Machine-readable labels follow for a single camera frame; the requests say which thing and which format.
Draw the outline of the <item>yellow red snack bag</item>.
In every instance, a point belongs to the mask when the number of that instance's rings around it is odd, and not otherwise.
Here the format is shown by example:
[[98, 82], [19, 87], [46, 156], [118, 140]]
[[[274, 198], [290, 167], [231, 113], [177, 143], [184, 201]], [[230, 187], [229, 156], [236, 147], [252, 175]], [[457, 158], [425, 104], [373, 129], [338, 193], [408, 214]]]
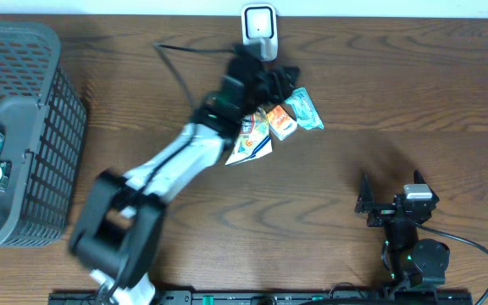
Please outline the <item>yellow red snack bag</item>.
[[242, 121], [241, 131], [225, 166], [245, 163], [272, 153], [267, 114], [259, 108]]

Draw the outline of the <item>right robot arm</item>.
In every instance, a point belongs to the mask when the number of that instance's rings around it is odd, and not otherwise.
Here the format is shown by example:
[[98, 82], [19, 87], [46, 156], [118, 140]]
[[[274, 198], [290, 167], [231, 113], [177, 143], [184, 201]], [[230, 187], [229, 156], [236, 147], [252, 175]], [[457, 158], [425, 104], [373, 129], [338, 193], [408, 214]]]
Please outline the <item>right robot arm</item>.
[[421, 293], [429, 297], [428, 303], [438, 301], [437, 288], [446, 283], [450, 249], [440, 241], [419, 238], [417, 232], [438, 202], [418, 171], [413, 173], [413, 183], [406, 184], [391, 203], [376, 202], [369, 178], [362, 178], [355, 212], [367, 215], [368, 227], [385, 232], [381, 259], [391, 273], [391, 283], [382, 287], [381, 297], [410, 301]]

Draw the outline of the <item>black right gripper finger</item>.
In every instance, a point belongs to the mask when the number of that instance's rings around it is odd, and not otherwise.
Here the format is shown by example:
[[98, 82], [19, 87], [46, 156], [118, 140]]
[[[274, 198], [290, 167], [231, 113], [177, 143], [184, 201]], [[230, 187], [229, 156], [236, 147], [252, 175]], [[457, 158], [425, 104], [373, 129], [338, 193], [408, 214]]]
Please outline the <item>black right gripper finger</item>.
[[429, 185], [426, 183], [424, 177], [418, 170], [413, 172], [413, 197], [433, 197], [434, 192], [430, 189]]
[[361, 179], [358, 199], [354, 208], [354, 212], [358, 214], [369, 213], [374, 208], [374, 194], [366, 174], [363, 174]]

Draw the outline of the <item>orange tissue pack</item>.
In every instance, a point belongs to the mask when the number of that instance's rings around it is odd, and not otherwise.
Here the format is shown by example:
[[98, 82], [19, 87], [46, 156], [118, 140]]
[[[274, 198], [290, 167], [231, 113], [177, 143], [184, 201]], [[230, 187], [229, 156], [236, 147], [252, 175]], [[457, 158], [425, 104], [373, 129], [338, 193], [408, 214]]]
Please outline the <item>orange tissue pack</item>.
[[280, 105], [267, 113], [267, 120], [269, 128], [281, 141], [297, 130], [297, 122]]

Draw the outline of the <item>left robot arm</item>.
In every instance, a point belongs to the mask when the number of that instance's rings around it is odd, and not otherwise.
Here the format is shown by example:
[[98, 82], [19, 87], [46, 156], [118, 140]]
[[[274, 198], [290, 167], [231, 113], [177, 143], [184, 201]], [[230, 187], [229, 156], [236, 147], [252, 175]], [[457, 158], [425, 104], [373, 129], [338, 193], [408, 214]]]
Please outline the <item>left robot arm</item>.
[[296, 87], [297, 66], [265, 68], [258, 46], [236, 45], [217, 91], [193, 104], [190, 121], [164, 150], [122, 175], [103, 171], [69, 239], [69, 251], [97, 278], [96, 304], [148, 304], [147, 273], [160, 242], [168, 204], [199, 173], [216, 164], [244, 119], [281, 104]]

